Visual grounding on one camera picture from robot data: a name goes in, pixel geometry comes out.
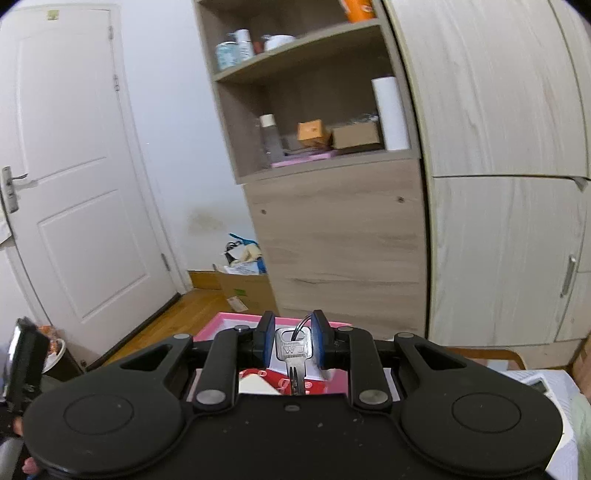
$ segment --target cabinet door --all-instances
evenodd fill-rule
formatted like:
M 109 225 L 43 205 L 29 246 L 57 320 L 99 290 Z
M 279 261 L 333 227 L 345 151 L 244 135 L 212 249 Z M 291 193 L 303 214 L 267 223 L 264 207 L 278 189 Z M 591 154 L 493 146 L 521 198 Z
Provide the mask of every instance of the cabinet door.
M 591 331 L 591 273 L 578 273 L 557 340 L 586 338 Z
M 423 336 L 427 258 L 418 160 L 244 185 L 280 313 L 322 309 L 375 338 Z
M 579 91 L 541 0 L 386 0 L 433 176 L 587 176 Z
M 591 272 L 591 182 L 587 182 L 587 187 L 583 192 L 583 197 L 587 205 L 587 221 L 585 223 L 585 232 L 583 238 L 583 248 L 581 249 L 581 258 L 578 265 L 579 272 Z
M 591 138 L 591 26 L 566 0 L 550 0 L 564 33 L 577 77 L 587 138 Z M 587 175 L 591 176 L 591 150 L 587 147 Z
M 553 342 L 586 206 L 567 179 L 434 179 L 430 339 L 457 346 Z

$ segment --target silver key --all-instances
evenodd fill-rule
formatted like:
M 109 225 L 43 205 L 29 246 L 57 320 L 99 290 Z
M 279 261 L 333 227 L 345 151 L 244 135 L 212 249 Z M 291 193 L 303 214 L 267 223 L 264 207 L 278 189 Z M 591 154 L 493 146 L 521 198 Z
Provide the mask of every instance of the silver key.
M 277 358 L 287 364 L 291 394 L 305 395 L 306 359 L 312 357 L 312 331 L 303 327 L 298 340 L 291 341 L 295 327 L 280 328 L 275 332 Z

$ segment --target orange container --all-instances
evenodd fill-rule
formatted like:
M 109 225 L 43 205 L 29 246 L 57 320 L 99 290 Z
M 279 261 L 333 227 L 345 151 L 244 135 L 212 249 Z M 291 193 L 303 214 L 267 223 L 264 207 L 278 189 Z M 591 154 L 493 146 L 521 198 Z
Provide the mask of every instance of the orange container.
M 340 0 L 347 17 L 351 23 L 362 22 L 375 18 L 371 0 Z

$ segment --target paper towel roll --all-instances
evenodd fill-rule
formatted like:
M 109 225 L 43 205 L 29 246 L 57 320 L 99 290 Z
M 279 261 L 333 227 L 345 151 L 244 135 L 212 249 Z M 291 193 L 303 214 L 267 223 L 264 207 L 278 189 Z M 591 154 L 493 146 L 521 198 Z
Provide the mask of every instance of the paper towel roll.
M 408 129 L 396 78 L 382 77 L 373 79 L 371 83 L 374 86 L 386 150 L 410 148 Z

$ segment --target cardboard box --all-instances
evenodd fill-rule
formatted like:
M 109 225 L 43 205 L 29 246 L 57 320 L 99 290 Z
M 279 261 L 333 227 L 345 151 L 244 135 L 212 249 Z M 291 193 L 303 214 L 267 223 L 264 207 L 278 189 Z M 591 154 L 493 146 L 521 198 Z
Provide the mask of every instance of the cardboard box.
M 591 336 L 587 338 L 573 364 L 573 380 L 581 393 L 591 399 Z
M 333 130 L 333 147 L 339 153 L 383 148 L 377 122 L 346 125 Z
M 306 147 L 327 147 L 329 138 L 330 134 L 327 133 L 322 120 L 297 124 L 297 139 Z
M 278 314 L 268 275 L 233 275 L 216 270 L 216 278 L 234 312 L 262 315 L 272 310 Z

